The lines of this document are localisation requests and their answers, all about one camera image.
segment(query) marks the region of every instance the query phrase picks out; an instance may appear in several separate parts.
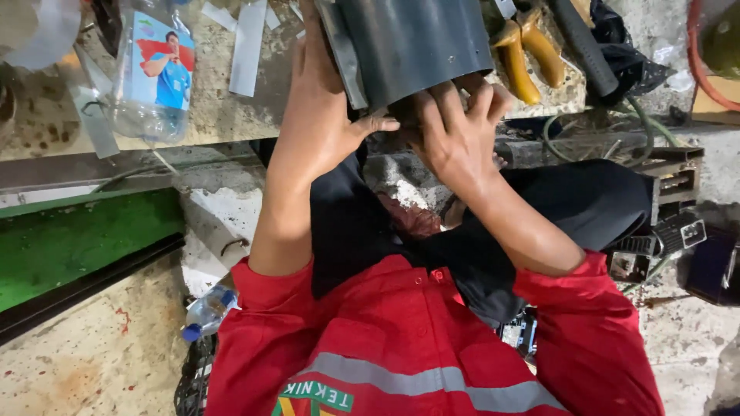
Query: hand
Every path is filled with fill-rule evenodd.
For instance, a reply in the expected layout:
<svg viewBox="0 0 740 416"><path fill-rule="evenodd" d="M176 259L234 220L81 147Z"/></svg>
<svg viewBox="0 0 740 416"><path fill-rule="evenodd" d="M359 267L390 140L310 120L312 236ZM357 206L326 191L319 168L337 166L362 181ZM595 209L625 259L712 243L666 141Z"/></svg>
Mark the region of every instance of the hand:
<svg viewBox="0 0 740 416"><path fill-rule="evenodd" d="M295 46L288 105L267 170L268 184L279 182L281 189L307 189L367 135L400 127L392 118L349 122L344 85L327 50L319 13L312 0L301 0L300 9L306 35Z"/></svg>
<svg viewBox="0 0 740 416"><path fill-rule="evenodd" d="M498 176L494 163L496 125L511 109L511 94L470 74L455 80L470 92L468 112L457 88L443 82L414 95L422 142L411 146L424 164L469 206L485 200L490 180Z"/></svg>

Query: photo of man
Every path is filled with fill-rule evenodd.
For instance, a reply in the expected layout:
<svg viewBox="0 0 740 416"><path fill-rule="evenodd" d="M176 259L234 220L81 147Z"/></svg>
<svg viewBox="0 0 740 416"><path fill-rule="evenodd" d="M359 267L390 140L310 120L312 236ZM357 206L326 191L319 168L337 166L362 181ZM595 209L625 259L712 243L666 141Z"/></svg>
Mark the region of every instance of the photo of man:
<svg viewBox="0 0 740 416"><path fill-rule="evenodd" d="M190 100L191 78L180 60L180 37L170 31L164 38L169 53L157 52L141 66L146 76L158 77L155 104L184 108L183 101Z"/></svg>

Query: blue shirt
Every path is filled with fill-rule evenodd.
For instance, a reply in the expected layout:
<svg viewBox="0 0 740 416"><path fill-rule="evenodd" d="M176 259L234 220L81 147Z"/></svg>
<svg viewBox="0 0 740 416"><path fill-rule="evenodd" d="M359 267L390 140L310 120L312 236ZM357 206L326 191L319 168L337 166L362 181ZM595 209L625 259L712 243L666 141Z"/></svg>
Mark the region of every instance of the blue shirt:
<svg viewBox="0 0 740 416"><path fill-rule="evenodd" d="M163 53L155 53L153 61L164 58ZM157 79L157 99L155 104L182 108L185 90L190 88L190 74L185 65L169 61Z"/></svg>

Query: black pants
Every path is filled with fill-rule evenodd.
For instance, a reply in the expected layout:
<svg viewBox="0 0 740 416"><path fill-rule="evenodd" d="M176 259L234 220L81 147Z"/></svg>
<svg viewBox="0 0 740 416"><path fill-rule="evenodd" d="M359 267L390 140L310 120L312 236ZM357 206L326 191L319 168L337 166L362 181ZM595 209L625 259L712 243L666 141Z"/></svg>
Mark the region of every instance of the black pants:
<svg viewBox="0 0 740 416"><path fill-rule="evenodd" d="M275 139L250 144L267 166ZM320 298L387 255L401 254L415 266L447 266L465 302L491 325L511 321L525 302L511 292L516 270L485 227L466 211L458 227L404 244L390 214L365 184L361 165L366 155L363 145L311 186L314 296ZM525 201L586 249L604 249L650 215L651 195L642 176L610 161L501 173Z"/></svg>

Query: black handle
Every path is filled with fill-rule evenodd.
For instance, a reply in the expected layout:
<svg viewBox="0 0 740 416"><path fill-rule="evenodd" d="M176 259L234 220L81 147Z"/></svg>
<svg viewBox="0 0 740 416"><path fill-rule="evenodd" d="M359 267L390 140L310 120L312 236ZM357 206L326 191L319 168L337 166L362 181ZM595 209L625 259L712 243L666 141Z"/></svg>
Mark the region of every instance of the black handle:
<svg viewBox="0 0 740 416"><path fill-rule="evenodd" d="M571 0L548 0L548 3L578 65L586 72L586 80L592 83L600 97L613 93L619 81Z"/></svg>

